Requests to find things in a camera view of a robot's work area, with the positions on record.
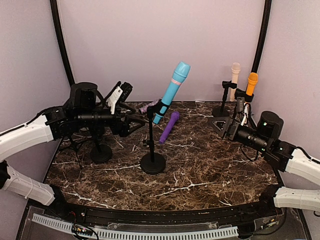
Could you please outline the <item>purple microphone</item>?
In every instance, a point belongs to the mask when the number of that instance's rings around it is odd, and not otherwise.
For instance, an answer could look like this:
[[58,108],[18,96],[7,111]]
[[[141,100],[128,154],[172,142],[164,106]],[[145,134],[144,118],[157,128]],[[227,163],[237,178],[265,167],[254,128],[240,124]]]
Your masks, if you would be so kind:
[[162,132],[160,138],[159,138],[159,144],[164,144],[171,132],[171,130],[173,129],[174,125],[176,124],[176,122],[179,120],[180,118],[180,113],[178,111],[174,111],[171,116],[170,116],[170,120],[167,123],[164,131]]

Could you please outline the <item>light blue microphone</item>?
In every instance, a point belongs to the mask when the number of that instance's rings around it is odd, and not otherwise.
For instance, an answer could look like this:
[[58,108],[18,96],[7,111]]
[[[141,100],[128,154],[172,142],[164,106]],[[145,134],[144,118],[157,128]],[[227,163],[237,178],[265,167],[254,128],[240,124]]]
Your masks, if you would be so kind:
[[186,80],[191,66],[183,61],[181,61],[175,70],[173,71],[170,83],[164,96],[154,107],[155,117],[153,119],[154,124],[158,124],[160,120],[164,117],[167,110],[169,109],[173,99],[175,98],[180,86]]

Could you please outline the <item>black tripod shock-mount stand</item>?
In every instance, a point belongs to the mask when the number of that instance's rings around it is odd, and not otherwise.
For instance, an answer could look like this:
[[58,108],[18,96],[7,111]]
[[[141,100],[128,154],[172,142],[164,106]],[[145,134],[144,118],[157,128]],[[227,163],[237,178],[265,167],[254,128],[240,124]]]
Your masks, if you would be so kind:
[[79,151],[86,142],[89,142],[92,140],[93,140],[93,137],[89,129],[81,128],[79,132],[72,133],[62,138],[61,144],[58,147],[58,152],[60,153],[65,150],[73,151],[75,154],[76,162],[78,163],[79,169],[82,170],[83,166],[79,158]]

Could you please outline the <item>black stand holding purple microphone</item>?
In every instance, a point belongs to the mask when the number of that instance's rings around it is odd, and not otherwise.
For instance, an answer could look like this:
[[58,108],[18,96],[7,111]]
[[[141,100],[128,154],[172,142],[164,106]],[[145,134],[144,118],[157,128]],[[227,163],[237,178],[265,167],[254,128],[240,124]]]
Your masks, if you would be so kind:
[[99,142],[96,131],[90,129],[89,132],[91,134],[92,141],[94,142],[94,147],[90,151],[90,158],[92,162],[95,164],[103,164],[108,162],[113,156],[112,149],[108,145],[101,144]]

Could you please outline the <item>black stand holding blue microphone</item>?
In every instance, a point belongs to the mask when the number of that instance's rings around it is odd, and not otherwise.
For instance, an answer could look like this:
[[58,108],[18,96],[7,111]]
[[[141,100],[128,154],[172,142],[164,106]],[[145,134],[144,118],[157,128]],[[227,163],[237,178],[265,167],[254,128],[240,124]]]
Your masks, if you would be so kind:
[[155,142],[153,136],[153,118],[154,108],[149,107],[147,110],[148,118],[148,139],[143,140],[143,145],[149,147],[149,153],[146,153],[140,160],[140,168],[148,175],[156,175],[162,173],[166,167],[166,159],[160,153],[155,152]]

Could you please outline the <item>rhinestone silver-head microphone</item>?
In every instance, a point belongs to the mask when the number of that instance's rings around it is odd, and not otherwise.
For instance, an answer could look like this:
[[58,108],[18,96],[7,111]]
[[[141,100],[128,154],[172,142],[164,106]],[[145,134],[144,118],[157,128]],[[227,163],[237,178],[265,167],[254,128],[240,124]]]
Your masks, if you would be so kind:
[[152,107],[155,106],[160,100],[161,100],[160,98],[159,98],[159,99],[156,99],[156,100],[154,100],[154,101],[152,101],[152,102],[150,102],[150,103],[148,103],[148,104],[140,107],[140,108],[138,109],[138,112],[139,112],[141,115],[146,114],[147,111],[148,111],[148,108],[152,108]]

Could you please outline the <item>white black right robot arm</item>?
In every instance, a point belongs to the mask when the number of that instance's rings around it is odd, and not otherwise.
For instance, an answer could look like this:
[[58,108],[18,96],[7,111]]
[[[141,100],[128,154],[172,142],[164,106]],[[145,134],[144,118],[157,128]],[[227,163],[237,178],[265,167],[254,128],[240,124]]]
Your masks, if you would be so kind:
[[[284,121],[274,112],[263,111],[256,129],[230,117],[211,117],[208,124],[221,137],[250,147],[274,169],[320,183],[320,161],[302,147],[279,139]],[[319,212],[319,190],[292,189],[279,184],[265,188],[255,205],[255,213],[266,217],[274,208],[294,208]]]

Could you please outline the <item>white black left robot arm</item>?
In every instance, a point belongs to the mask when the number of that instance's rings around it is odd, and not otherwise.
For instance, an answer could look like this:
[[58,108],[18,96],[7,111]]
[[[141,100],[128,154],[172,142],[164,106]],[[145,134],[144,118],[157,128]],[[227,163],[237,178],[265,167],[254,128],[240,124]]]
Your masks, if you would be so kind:
[[127,137],[145,125],[135,118],[135,110],[124,104],[133,86],[118,81],[104,97],[92,82],[73,84],[69,99],[62,106],[41,110],[33,119],[0,134],[0,188],[32,199],[51,210],[60,218],[67,218],[70,206],[60,188],[23,175],[8,165],[6,159],[33,146],[72,138],[74,133],[86,128],[95,146],[91,151],[94,163],[105,163],[112,157],[112,150],[99,139],[105,128],[113,135]]

